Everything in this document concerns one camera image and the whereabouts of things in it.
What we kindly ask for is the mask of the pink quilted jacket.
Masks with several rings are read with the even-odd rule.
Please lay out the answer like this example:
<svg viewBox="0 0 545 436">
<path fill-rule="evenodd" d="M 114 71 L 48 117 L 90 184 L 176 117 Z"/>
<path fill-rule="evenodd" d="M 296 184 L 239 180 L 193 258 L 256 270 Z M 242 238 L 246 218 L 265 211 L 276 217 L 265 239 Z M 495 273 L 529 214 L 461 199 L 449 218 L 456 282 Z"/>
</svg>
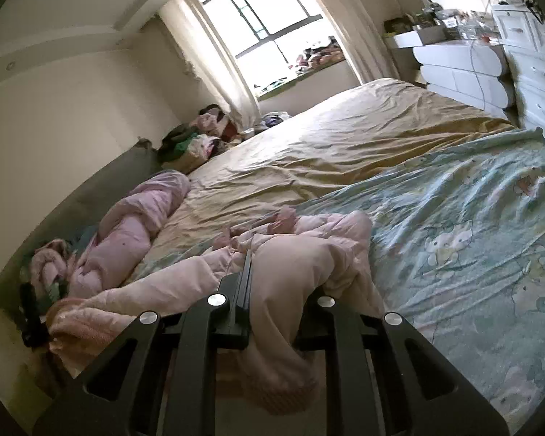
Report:
<svg viewBox="0 0 545 436">
<path fill-rule="evenodd" d="M 49 349 L 77 376 L 141 313 L 181 314 L 223 294 L 250 329 L 237 354 L 243 395 L 274 415 L 306 411 L 323 382 L 318 352 L 293 345 L 310 295 L 322 289 L 363 315 L 385 312 L 369 264 L 372 229 L 364 211 L 296 215 L 286 209 L 275 222 L 136 282 L 59 301 L 47 314 Z"/>
</svg>

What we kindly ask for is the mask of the white rounded vanity desk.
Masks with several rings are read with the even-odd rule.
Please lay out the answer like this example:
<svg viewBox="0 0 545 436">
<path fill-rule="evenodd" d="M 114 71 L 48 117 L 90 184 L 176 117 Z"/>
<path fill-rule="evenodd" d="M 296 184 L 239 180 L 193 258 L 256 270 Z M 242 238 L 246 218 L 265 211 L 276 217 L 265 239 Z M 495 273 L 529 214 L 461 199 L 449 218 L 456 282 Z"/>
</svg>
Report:
<svg viewBox="0 0 545 436">
<path fill-rule="evenodd" d="M 438 27 L 387 36 L 385 43 L 404 81 L 516 120 L 514 86 L 501 45 L 447 40 Z"/>
</svg>

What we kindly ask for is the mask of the rolled pink duvet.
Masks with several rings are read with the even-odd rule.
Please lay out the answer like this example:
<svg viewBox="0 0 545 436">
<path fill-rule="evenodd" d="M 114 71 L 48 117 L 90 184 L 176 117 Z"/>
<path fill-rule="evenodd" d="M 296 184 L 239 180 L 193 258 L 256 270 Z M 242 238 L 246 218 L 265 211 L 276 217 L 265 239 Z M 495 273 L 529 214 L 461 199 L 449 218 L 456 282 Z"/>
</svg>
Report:
<svg viewBox="0 0 545 436">
<path fill-rule="evenodd" d="M 36 249 L 28 274 L 37 300 L 50 306 L 120 286 L 190 190 L 187 175 L 162 171 L 117 201 L 76 241 L 55 238 Z"/>
</svg>

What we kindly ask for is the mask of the right white curtain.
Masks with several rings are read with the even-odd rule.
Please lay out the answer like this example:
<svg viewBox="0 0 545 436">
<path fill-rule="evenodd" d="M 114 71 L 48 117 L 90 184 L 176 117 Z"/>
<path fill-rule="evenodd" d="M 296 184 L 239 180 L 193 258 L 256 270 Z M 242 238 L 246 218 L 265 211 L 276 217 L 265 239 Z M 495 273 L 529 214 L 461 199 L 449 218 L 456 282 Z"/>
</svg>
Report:
<svg viewBox="0 0 545 436">
<path fill-rule="evenodd" d="M 360 84 L 397 78 L 396 65 L 362 0 L 316 0 Z"/>
</svg>

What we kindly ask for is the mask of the beige bed sheet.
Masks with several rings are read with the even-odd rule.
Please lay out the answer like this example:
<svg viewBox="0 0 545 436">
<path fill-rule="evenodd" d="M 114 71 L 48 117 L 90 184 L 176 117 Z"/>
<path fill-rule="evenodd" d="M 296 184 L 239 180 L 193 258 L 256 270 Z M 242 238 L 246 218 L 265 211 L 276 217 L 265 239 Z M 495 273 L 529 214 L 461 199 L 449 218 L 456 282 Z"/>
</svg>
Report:
<svg viewBox="0 0 545 436">
<path fill-rule="evenodd" d="M 177 262 L 227 226 L 513 128 L 506 119 L 391 78 L 338 93 L 192 171 L 191 191 L 130 279 Z"/>
</svg>

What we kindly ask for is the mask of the clothes on window sill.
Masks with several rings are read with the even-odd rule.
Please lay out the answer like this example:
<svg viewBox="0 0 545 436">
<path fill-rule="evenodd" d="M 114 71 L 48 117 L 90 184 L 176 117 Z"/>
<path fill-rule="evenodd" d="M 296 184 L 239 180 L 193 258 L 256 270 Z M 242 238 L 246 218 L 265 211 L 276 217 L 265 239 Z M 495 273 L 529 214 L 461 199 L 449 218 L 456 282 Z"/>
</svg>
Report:
<svg viewBox="0 0 545 436">
<path fill-rule="evenodd" d="M 298 74 L 318 70 L 327 65 L 344 60 L 343 50 L 333 36 L 327 40 L 304 49 L 295 61 L 295 71 Z"/>
</svg>

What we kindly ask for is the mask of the window with dark frame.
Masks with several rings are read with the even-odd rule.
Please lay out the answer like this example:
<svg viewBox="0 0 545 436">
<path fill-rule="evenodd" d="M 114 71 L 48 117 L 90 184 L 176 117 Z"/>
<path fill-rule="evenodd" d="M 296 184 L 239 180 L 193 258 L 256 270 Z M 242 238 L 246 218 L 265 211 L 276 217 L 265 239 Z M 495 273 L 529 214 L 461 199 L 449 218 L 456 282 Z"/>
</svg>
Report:
<svg viewBox="0 0 545 436">
<path fill-rule="evenodd" d="M 199 0 L 257 97 L 310 72 L 297 56 L 334 35 L 316 0 Z"/>
</svg>

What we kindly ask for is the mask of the green cartoon print blanket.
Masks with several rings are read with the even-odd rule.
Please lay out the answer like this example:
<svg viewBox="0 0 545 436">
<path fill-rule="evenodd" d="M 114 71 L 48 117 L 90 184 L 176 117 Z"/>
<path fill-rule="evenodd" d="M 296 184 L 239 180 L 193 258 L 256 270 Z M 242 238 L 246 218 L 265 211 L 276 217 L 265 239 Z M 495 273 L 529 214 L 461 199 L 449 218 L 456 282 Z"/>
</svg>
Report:
<svg viewBox="0 0 545 436">
<path fill-rule="evenodd" d="M 301 215 L 364 211 L 387 306 L 523 428 L 545 398 L 545 138 L 513 130 L 411 158 Z"/>
</svg>

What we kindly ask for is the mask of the white curtain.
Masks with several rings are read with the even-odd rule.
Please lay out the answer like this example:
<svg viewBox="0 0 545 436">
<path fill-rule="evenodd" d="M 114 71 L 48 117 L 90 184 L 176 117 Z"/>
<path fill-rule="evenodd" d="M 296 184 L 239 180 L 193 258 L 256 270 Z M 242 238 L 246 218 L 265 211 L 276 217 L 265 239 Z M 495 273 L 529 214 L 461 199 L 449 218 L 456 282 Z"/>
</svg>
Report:
<svg viewBox="0 0 545 436">
<path fill-rule="evenodd" d="M 397 78 L 396 65 L 362 0 L 316 0 L 360 84 Z"/>
<path fill-rule="evenodd" d="M 159 17 L 183 52 L 194 73 L 229 115 L 238 131 L 261 120 L 259 104 L 236 58 L 199 0 L 169 0 Z"/>
</svg>

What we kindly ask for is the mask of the pile of clothes by bed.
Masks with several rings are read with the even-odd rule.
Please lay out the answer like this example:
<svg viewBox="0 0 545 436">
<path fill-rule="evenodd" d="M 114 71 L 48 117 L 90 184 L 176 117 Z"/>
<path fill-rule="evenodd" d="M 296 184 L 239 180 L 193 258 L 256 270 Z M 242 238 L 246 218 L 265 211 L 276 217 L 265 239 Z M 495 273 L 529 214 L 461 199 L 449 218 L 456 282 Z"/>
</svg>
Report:
<svg viewBox="0 0 545 436">
<path fill-rule="evenodd" d="M 157 158 L 163 168 L 190 174 L 254 134 L 253 127 L 238 128 L 219 105 L 209 104 L 191 123 L 177 126 L 163 138 Z"/>
</svg>

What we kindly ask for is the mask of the left white curtain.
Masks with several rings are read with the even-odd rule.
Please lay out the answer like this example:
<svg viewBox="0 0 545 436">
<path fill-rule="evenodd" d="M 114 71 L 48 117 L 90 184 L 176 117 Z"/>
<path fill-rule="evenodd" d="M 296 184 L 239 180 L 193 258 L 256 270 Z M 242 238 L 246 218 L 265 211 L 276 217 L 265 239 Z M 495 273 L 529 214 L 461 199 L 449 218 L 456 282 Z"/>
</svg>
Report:
<svg viewBox="0 0 545 436">
<path fill-rule="evenodd" d="M 183 52 L 194 73 L 229 115 L 238 131 L 261 120 L 259 104 L 236 58 L 199 0 L 169 0 L 159 17 Z"/>
</svg>

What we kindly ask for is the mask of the grey upholstered headboard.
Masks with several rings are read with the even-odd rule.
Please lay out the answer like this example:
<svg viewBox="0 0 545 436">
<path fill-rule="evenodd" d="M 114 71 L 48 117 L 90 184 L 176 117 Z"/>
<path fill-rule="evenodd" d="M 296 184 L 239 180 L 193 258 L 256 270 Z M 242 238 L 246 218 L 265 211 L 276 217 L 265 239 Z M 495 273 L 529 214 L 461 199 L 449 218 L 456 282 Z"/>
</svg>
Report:
<svg viewBox="0 0 545 436">
<path fill-rule="evenodd" d="M 19 272 L 24 261 L 39 246 L 52 239 L 72 239 L 96 225 L 106 212 L 137 185 L 159 172 L 157 152 L 146 139 L 108 163 L 73 190 L 39 223 L 14 252 L 0 273 L 0 309 L 11 321 L 19 311 Z"/>
</svg>

